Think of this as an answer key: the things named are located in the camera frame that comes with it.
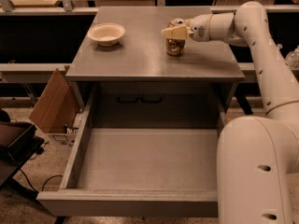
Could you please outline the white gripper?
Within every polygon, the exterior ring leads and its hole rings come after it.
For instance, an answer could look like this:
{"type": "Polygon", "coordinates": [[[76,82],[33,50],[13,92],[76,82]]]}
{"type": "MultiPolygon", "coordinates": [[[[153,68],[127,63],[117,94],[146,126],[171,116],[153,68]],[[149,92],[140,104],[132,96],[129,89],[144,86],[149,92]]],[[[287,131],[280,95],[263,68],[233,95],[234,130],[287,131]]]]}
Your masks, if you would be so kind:
{"type": "Polygon", "coordinates": [[[212,14],[199,15],[188,20],[175,18],[172,20],[174,26],[163,29],[161,35],[168,39],[187,39],[190,37],[197,42],[208,42],[210,40],[209,24],[211,18],[212,14]]]}

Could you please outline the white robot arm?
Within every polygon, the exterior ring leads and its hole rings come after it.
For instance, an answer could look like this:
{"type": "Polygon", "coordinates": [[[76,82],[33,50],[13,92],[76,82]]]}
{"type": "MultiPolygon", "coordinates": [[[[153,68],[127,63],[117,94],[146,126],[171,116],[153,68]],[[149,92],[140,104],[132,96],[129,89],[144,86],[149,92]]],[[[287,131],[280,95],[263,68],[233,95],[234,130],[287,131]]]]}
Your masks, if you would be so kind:
{"type": "Polygon", "coordinates": [[[270,35],[263,5],[199,15],[161,34],[249,47],[265,114],[233,119],[221,131],[219,224],[293,224],[287,176],[299,170],[299,82],[270,35]]]}

